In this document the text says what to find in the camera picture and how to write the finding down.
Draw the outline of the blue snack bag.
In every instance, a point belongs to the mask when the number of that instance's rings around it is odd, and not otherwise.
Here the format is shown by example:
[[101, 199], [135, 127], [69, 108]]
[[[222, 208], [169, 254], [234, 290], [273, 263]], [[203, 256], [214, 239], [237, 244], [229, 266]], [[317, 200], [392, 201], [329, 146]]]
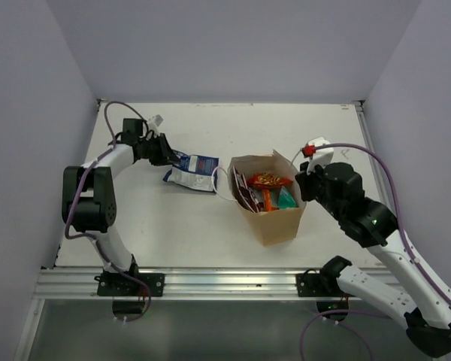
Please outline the blue snack bag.
[[189, 155], [179, 150], [175, 150], [174, 154], [180, 161], [165, 173], [163, 182], [203, 193], [216, 192], [218, 178], [216, 168], [219, 166], [219, 158]]

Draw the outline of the teal Fox's candy bag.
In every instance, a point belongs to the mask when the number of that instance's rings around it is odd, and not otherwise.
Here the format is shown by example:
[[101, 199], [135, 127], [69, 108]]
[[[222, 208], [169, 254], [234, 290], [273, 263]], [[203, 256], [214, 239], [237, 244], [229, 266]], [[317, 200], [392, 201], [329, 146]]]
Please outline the teal Fox's candy bag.
[[286, 187], [281, 187], [279, 189], [277, 197], [277, 207], [279, 209], [297, 208], [297, 203], [292, 196], [292, 194], [287, 190]]

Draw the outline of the orange snack packet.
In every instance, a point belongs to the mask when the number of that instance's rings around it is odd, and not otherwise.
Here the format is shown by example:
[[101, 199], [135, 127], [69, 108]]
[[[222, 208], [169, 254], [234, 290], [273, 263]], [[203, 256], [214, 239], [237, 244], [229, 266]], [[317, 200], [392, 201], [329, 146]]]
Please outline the orange snack packet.
[[264, 211], [271, 212], [279, 209], [278, 206], [278, 189], [268, 188], [262, 190], [262, 198]]

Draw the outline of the brown paper bag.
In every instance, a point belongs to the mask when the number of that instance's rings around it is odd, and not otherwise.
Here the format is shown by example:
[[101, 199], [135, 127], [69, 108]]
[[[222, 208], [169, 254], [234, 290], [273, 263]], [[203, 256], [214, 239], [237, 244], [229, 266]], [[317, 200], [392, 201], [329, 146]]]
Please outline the brown paper bag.
[[[294, 197], [298, 207], [260, 213], [253, 213], [244, 209], [235, 198], [235, 185], [232, 176], [233, 166], [244, 175], [246, 182], [248, 178], [258, 173], [272, 173], [291, 179], [292, 183], [286, 188]], [[276, 150], [263, 156], [236, 156], [231, 158], [225, 172], [231, 193], [226, 200], [236, 205], [261, 245], [267, 247], [291, 241], [296, 237], [306, 208], [306, 202], [301, 200], [299, 187], [294, 180], [298, 169], [292, 164], [291, 160]]]

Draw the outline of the small red snack packet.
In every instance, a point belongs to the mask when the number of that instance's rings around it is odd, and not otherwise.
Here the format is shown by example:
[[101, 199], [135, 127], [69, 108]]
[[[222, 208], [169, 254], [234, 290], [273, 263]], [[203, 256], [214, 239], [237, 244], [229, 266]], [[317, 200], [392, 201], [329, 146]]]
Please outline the small red snack packet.
[[255, 189], [281, 188], [291, 183], [291, 179], [272, 173], [258, 173], [247, 179], [247, 185]]

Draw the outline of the red Doritos chip bag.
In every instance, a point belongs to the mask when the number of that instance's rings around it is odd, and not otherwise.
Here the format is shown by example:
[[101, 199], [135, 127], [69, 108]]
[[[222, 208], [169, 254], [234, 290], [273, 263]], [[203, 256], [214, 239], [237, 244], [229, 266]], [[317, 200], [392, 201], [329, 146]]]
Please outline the red Doritos chip bag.
[[261, 190], [248, 187], [245, 198], [249, 202], [253, 212], [260, 213], [264, 211], [265, 205]]

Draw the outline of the brown chip bag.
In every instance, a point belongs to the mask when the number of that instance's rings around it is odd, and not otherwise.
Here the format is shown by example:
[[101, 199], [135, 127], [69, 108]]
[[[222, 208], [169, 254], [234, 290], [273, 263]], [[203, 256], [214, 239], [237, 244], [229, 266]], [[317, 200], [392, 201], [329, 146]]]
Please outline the brown chip bag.
[[256, 213], [258, 208], [255, 196], [247, 186], [244, 175], [233, 166], [232, 176], [235, 185], [235, 198], [244, 209]]

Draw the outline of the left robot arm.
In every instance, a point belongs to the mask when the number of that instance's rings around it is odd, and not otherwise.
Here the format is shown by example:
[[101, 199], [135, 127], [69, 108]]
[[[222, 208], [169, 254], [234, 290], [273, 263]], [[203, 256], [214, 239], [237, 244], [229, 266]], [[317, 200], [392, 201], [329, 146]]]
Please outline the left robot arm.
[[114, 180], [140, 160], [153, 166], [179, 162], [165, 133], [158, 132], [153, 121], [125, 118], [123, 130], [113, 136], [102, 154], [82, 165], [66, 167], [62, 178], [65, 238], [88, 239], [103, 262], [103, 270], [118, 273], [114, 285], [127, 296], [139, 291], [141, 276], [114, 225], [118, 212]]

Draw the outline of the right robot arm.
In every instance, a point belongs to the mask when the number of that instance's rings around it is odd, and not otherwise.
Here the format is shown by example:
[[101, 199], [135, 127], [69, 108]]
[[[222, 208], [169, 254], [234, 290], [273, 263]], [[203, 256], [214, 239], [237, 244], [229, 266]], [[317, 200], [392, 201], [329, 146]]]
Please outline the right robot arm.
[[336, 256], [321, 269], [322, 291], [333, 296], [342, 290], [373, 305], [431, 358], [451, 353], [451, 287], [399, 229], [396, 216], [365, 195], [361, 175], [344, 162], [326, 166], [303, 162], [295, 180], [302, 200], [323, 206], [345, 235], [381, 261], [403, 289], [377, 281]]

